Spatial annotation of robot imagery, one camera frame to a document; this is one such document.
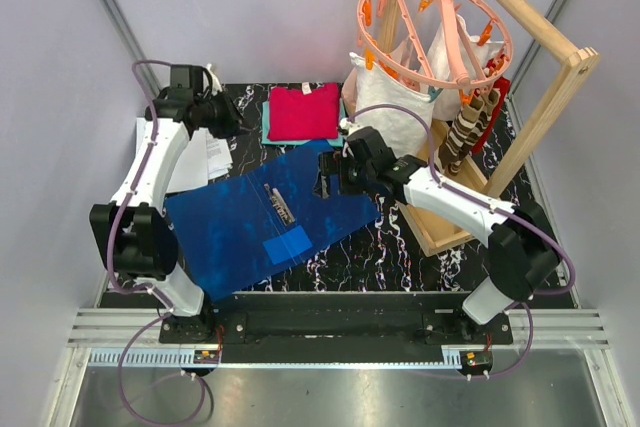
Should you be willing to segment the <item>white paper sheets stack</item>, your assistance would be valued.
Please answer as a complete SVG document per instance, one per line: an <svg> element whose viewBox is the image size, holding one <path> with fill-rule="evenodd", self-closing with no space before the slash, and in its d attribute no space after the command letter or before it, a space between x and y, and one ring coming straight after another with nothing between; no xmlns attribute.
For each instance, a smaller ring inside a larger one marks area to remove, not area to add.
<svg viewBox="0 0 640 427"><path fill-rule="evenodd" d="M131 182L153 141L152 130L151 120L136 119L136 156L122 184L125 192L131 190ZM143 176L135 184L136 192L144 185L158 188L161 182L167 184L167 194L204 187L210 180L228 174L233 163L227 140L214 138L205 128L189 136L184 128L172 126L170 119L159 119L153 142Z"/></svg>

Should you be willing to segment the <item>blue plastic folder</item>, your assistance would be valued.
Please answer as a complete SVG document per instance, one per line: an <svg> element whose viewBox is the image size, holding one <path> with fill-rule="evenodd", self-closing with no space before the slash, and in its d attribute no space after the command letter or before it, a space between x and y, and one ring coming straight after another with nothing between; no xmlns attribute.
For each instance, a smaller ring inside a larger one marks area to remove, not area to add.
<svg viewBox="0 0 640 427"><path fill-rule="evenodd" d="M239 176L166 199L194 282L220 300L313 257L374 221L367 195L313 191L324 140L304 143Z"/></svg>

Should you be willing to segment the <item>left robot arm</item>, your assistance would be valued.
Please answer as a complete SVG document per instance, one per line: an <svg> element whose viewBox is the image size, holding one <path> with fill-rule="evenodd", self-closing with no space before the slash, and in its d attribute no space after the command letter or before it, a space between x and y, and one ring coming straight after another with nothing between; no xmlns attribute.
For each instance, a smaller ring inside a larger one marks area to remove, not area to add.
<svg viewBox="0 0 640 427"><path fill-rule="evenodd" d="M111 286L121 295L145 293L196 343L215 333L206 295L180 265L179 241L166 218L165 198L179 158L196 132L217 139L240 135L244 119L209 66L170 64L169 84L149 96L141 144L121 186L95 204L89 222Z"/></svg>

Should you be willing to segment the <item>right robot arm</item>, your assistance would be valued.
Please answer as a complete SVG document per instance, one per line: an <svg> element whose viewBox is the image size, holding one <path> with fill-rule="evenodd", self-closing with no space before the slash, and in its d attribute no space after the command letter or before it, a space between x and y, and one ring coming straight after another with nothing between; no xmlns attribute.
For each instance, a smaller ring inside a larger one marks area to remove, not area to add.
<svg viewBox="0 0 640 427"><path fill-rule="evenodd" d="M350 134L342 150L319 154L315 194L329 197L332 180L342 195L380 194L433 212L487 248L488 277L466 297L453 321L463 342L480 341L490 330L489 321L513 303L527 301L562 261L539 204L487 197L415 156L397 157L371 127Z"/></svg>

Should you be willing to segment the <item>teal folded shirt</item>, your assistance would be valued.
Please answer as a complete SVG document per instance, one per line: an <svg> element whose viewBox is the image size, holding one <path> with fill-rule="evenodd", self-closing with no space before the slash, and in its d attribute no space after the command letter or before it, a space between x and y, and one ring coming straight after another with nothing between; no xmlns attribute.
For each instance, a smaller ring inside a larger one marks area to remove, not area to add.
<svg viewBox="0 0 640 427"><path fill-rule="evenodd" d="M307 143L307 140L270 140L268 134L270 132L270 105L268 101L262 103L262 117L261 117L261 143L269 146L299 146ZM326 142L332 147L342 147L344 144L344 138L338 135L334 139L326 139Z"/></svg>

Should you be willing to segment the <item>red folded shirt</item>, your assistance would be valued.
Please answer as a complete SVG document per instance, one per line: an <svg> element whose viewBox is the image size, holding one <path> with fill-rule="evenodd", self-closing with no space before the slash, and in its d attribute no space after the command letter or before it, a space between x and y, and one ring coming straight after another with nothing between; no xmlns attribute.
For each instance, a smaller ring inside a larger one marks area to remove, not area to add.
<svg viewBox="0 0 640 427"><path fill-rule="evenodd" d="M268 102L268 138L272 141L335 139L339 136L341 108L337 83L327 83L308 92L274 87Z"/></svg>

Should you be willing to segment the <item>white hanging towel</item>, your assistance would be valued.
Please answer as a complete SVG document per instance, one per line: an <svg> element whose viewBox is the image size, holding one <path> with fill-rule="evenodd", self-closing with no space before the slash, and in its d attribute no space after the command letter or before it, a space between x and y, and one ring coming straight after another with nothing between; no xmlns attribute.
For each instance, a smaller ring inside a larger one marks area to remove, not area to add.
<svg viewBox="0 0 640 427"><path fill-rule="evenodd" d="M354 52L349 58L353 70L343 85L343 94L355 103L350 120L361 128L378 130L398 158L416 155L424 145L433 150L432 96L410 89L377 64L368 68L365 59Z"/></svg>

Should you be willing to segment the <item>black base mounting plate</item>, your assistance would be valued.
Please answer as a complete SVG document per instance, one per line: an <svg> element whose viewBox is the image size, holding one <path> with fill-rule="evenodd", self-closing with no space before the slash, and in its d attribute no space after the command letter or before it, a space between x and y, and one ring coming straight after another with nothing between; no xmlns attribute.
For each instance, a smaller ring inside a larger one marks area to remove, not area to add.
<svg viewBox="0 0 640 427"><path fill-rule="evenodd" d="M463 293L238 293L193 319L163 322L162 344L206 350L222 343L225 366L451 364L446 348L510 346L499 314L476 325Z"/></svg>

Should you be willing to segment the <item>brown striped socks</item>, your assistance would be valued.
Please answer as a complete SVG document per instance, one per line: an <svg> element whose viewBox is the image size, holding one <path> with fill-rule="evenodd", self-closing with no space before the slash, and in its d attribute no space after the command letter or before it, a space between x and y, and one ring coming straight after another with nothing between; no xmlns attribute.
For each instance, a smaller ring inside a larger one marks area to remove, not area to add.
<svg viewBox="0 0 640 427"><path fill-rule="evenodd" d="M486 113L485 99L488 93L473 97L469 104L462 107L453 120L435 158L438 168L442 172L457 175L463 160L470 154L472 147L480 137L481 129L477 124L479 118Z"/></svg>

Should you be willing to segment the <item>pink round clip hanger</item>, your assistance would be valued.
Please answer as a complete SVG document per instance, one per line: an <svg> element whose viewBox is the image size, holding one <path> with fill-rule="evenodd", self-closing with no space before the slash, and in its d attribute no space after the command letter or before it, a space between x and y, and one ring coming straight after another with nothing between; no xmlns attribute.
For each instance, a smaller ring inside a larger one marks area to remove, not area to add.
<svg viewBox="0 0 640 427"><path fill-rule="evenodd" d="M487 0L358 0L356 25L366 66L413 89L488 92L514 56L509 28Z"/></svg>

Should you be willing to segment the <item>red hanging cloth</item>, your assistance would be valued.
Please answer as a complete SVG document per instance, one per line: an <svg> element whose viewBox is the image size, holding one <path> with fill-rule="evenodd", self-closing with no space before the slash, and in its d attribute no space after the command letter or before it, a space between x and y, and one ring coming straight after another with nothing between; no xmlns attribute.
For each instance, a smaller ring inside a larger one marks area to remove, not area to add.
<svg viewBox="0 0 640 427"><path fill-rule="evenodd" d="M489 139L510 88L511 80L500 76L494 82L492 90L486 95L486 113L479 118L479 123L477 124L481 129L481 135L471 149L473 154L480 153Z"/></svg>

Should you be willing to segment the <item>wooden drying rack frame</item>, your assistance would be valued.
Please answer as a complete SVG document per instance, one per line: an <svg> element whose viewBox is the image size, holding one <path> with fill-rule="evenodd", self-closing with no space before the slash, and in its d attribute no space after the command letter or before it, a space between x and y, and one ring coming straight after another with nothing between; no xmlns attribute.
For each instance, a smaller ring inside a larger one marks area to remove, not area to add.
<svg viewBox="0 0 640 427"><path fill-rule="evenodd" d="M546 194L538 180L535 162L530 157L593 73L600 55L592 47L577 47L556 27L555 23L569 0L552 0L545 13L528 0L495 1L532 37L514 73L510 95L506 97L516 137L490 177L484 176L473 158L466 157L452 179L474 191L499 197L517 177L519 170L525 167L534 192L544 200ZM559 64L559 70L547 89L535 87L525 79L542 52L547 52Z"/></svg>

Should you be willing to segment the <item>aluminium rail frame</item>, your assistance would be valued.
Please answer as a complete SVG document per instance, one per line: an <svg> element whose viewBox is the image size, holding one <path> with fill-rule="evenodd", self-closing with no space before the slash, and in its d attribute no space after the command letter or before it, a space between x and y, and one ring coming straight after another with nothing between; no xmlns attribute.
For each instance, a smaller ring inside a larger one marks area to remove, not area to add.
<svg viewBox="0 0 640 427"><path fill-rule="evenodd" d="M51 426L635 426L598 312L515 309L472 342L447 312L242 304L205 344L149 309L83 309Z"/></svg>

